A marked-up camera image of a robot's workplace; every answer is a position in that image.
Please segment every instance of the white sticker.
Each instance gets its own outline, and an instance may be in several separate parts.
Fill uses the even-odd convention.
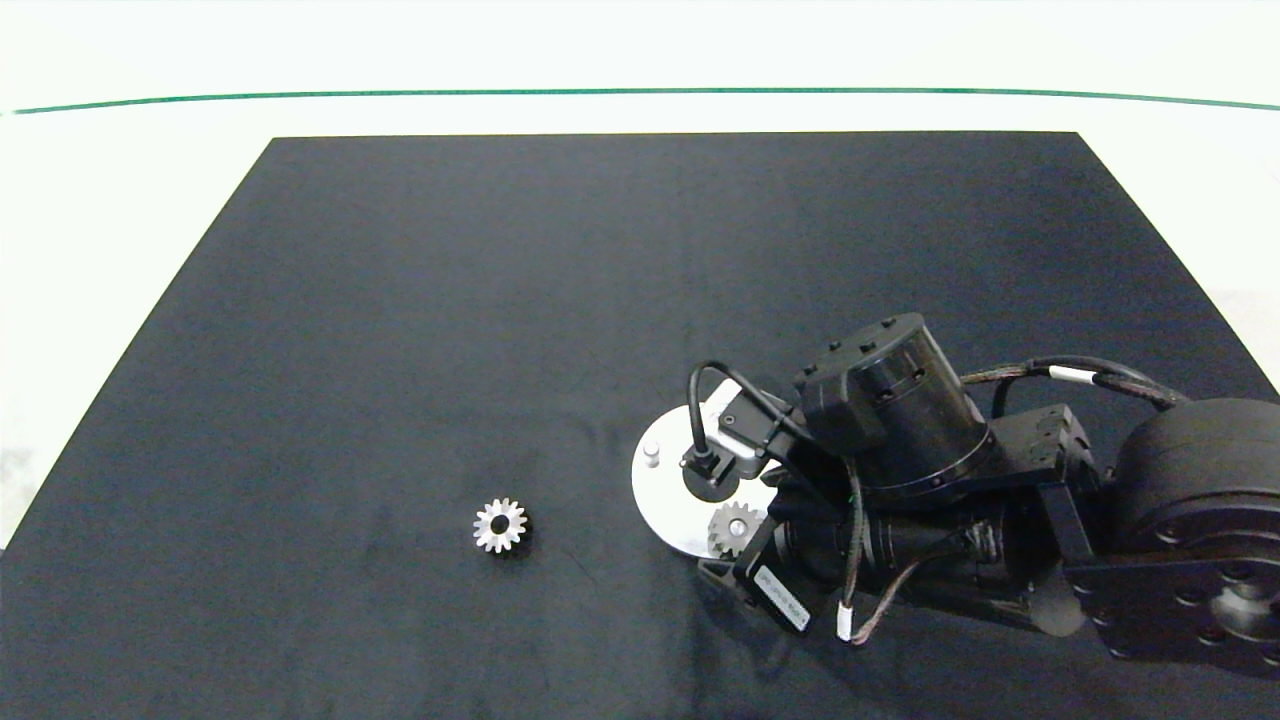
[[[800,605],[796,596],[791,594],[791,591],[782,584],[782,580],[769,570],[768,565],[760,565],[760,569],[755,573],[755,584],[760,585],[764,594],[769,596],[773,605],[791,620],[791,624],[796,626],[797,630],[804,630],[809,625],[809,611]]]

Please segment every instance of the black cable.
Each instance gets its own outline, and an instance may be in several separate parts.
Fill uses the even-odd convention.
[[[1156,380],[1148,378],[1147,375],[1139,373],[1138,370],[1134,370],[1129,365],[1123,365],[1114,360],[1105,360],[1102,357],[1093,357],[1092,355],[1046,355],[1043,357],[1032,357],[1030,360],[1027,361],[1027,368],[1033,373],[1039,368],[1048,368],[1050,365],[1062,365],[1066,368],[1093,370],[1096,373],[1125,375],[1135,380],[1156,383]]]
[[[730,368],[728,365],[721,363],[719,360],[705,360],[694,366],[692,372],[689,373],[689,427],[694,432],[694,454],[699,456],[705,456],[710,454],[710,447],[707,445],[707,428],[703,425],[703,413],[699,405],[699,392],[698,386],[701,379],[703,370],[716,370],[728,379],[737,383],[742,388],[742,395],[748,397],[756,407],[763,410],[767,415],[777,420],[788,433],[813,442],[813,436],[805,432],[804,428],[796,424],[787,413],[788,410],[782,410],[773,404],[772,400],[751,380],[746,379],[741,373]]]
[[[925,552],[916,556],[914,560],[906,564],[897,575],[890,582],[888,587],[884,588],[884,594],[881,596],[879,602],[876,603],[876,610],[872,611],[872,616],[867,619],[861,625],[859,625],[858,632],[850,637],[849,642],[854,646],[867,644],[867,641],[872,639],[872,633],[879,625],[879,621],[888,612],[888,606],[893,603],[893,598],[897,597],[897,591],[902,589],[902,585],[911,574],[915,573],[920,565],[931,560],[938,560],[941,557],[951,557],[956,555],[968,555],[968,548],[960,550],[940,550],[937,552]]]
[[[991,416],[1002,418],[1009,405],[1009,389],[1014,380],[1048,375],[1051,366],[1075,368],[1094,373],[1092,383],[1114,392],[1146,400],[1164,411],[1189,402],[1190,398],[1167,386],[1162,386],[1146,374],[1120,363],[1093,357],[1091,355],[1046,355],[1032,357],[1023,364],[1004,364],[960,377],[964,384],[998,382],[991,401]]]
[[[1014,387],[1018,378],[1005,378],[996,386],[996,392],[991,396],[991,416],[1004,418],[1005,407],[1009,405],[1009,388]]]
[[[1115,391],[1123,395],[1129,395],[1151,402],[1157,410],[1169,410],[1170,407],[1176,407],[1183,402],[1188,402],[1190,398],[1185,395],[1167,388],[1156,383],[1144,383],[1135,380],[1133,378],[1112,375],[1107,373],[1098,373],[1093,377],[1093,384]]]
[[[863,525],[865,518],[863,516],[863,484],[858,479],[858,468],[854,466],[852,461],[846,461],[845,466],[849,468],[849,488],[850,488],[850,503],[852,520],[852,529],[849,533],[849,551],[845,559],[845,592],[841,596],[841,605],[845,607],[854,606],[854,592],[858,589],[858,569],[863,562]]]

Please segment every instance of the screw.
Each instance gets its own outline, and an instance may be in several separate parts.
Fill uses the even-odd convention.
[[[655,441],[655,439],[646,441],[644,443],[644,447],[640,448],[640,450],[641,450],[641,452],[644,452],[644,464],[646,466],[649,466],[649,468],[657,468],[658,466],[658,451],[662,450],[658,446],[658,441]]]

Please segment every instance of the metal gear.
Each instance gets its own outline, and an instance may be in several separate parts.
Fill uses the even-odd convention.
[[[484,510],[476,512],[476,518],[479,520],[472,523],[476,546],[495,555],[502,555],[504,550],[509,552],[520,542],[529,520],[525,509],[509,497],[493,498],[493,502],[485,503]]]
[[[764,512],[736,501],[724,503],[712,514],[707,525],[707,544],[721,557],[737,557],[763,521]]]

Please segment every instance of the green line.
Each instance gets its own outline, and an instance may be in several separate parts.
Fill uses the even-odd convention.
[[[297,92],[227,92],[216,95],[174,95],[169,97],[136,97],[74,105],[49,105],[13,110],[15,115],[96,110],[125,105],[157,105],[166,102],[209,102],[212,100],[279,100],[293,97],[403,97],[403,96],[499,96],[499,95],[1015,95],[1037,97],[1083,97],[1089,100],[1133,100],[1207,105],[1245,110],[1280,110],[1266,102],[1170,97],[1165,95],[1130,95],[1125,92],[1084,92],[1075,90],[1019,90],[1001,87],[568,87],[568,88],[494,88],[494,90],[315,90]]]

